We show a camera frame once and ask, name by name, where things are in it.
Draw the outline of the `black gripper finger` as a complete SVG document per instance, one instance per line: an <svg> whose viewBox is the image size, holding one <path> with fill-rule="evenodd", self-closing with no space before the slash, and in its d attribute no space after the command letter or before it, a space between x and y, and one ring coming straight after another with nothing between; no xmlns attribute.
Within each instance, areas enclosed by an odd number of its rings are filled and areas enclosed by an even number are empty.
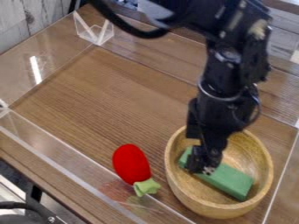
<svg viewBox="0 0 299 224"><path fill-rule="evenodd" d="M204 161L203 174L210 176L215 172L216 168L220 165L220 161L222 161L222 158L223 158L223 149L203 147L203 150L204 150L204 154L203 154L203 161Z"/></svg>
<svg viewBox="0 0 299 224"><path fill-rule="evenodd" d="M206 166L206 152L202 146L191 147L184 168L190 173L203 173Z"/></svg>

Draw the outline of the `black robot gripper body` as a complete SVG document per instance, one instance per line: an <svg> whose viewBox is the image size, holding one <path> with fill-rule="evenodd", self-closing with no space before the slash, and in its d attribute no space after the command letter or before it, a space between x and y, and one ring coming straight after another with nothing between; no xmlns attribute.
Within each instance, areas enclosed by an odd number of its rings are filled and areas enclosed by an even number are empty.
<svg viewBox="0 0 299 224"><path fill-rule="evenodd" d="M206 84L188 104L188 139L199 139L202 146L224 150L230 135L242 131L260 115L258 86L246 86L231 97L218 94Z"/></svg>

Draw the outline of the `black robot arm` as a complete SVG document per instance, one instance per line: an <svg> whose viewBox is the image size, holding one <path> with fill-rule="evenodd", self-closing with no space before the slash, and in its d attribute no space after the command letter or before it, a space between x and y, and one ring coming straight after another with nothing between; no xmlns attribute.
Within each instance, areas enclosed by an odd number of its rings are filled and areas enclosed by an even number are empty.
<svg viewBox="0 0 299 224"><path fill-rule="evenodd" d="M271 66L267 42L271 16L260 0L140 0L140 8L156 28L143 31L115 13L106 0L88 0L98 12L124 32L156 39L176 28L206 38L207 64L188 103L186 137L191 147L186 169L210 175L220 166L230 136L260 115L258 83Z"/></svg>

